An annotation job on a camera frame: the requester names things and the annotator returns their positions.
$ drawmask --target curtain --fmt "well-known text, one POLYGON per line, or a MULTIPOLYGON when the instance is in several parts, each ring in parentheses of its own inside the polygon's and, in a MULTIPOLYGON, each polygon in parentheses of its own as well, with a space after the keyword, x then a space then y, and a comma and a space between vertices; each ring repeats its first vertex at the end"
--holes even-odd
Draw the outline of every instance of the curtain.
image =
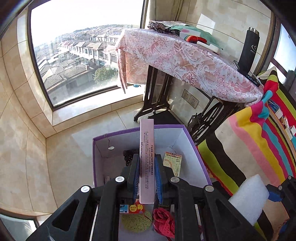
POLYGON ((149 0, 149 20, 177 21, 183 0, 149 0))

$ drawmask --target pink cardboard box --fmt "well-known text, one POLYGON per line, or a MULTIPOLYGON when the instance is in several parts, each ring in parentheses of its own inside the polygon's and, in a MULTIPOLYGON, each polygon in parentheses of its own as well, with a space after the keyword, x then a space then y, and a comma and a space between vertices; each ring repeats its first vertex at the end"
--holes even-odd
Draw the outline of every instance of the pink cardboard box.
POLYGON ((140 203, 154 203, 154 120, 140 120, 140 203))

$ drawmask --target folded cloth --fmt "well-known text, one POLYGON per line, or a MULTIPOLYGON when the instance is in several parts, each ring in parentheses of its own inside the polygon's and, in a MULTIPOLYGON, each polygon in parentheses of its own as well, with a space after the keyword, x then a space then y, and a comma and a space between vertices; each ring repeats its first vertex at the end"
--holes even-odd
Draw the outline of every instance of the folded cloth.
POLYGON ((175 219, 169 211, 164 208, 156 208, 153 210, 153 224, 156 231, 166 237, 175 237, 175 219))

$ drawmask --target screw head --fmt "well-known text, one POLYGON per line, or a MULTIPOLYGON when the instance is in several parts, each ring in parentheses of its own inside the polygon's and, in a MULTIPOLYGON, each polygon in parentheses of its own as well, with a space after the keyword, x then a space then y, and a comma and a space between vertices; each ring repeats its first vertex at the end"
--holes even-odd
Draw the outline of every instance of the screw head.
POLYGON ((178 182, 180 181, 180 179, 179 179, 178 177, 172 177, 172 178, 170 179, 170 181, 171 181, 172 183, 178 183, 178 182))
POLYGON ((115 181, 118 183, 122 183, 124 181, 124 177, 119 176, 119 177, 115 178, 115 181))
POLYGON ((90 190, 90 187, 89 186, 83 186, 80 191, 82 192, 88 192, 90 190))
POLYGON ((212 191, 214 191, 214 187, 211 186, 211 185, 207 185, 207 186, 205 187, 205 190, 206 190, 207 192, 212 192, 212 191))

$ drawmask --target open box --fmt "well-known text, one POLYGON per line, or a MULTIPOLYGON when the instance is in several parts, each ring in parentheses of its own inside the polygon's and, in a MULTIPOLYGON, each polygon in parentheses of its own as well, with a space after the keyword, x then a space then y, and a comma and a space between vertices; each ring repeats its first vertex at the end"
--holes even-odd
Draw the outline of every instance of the open box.
MULTIPOLYGON (((126 166, 123 151, 138 149, 140 144, 140 128, 132 128, 108 133, 93 139, 93 169, 95 187, 104 185, 105 176, 115 178, 126 166)), ((179 177, 190 185, 203 188, 211 185, 210 177, 187 129, 184 125, 154 125, 155 154, 164 157, 165 152, 182 155, 179 177)), ((152 213, 153 205, 145 205, 152 213)), ((151 226, 141 233, 126 231, 119 223, 118 240, 167 240, 159 235, 151 226)))

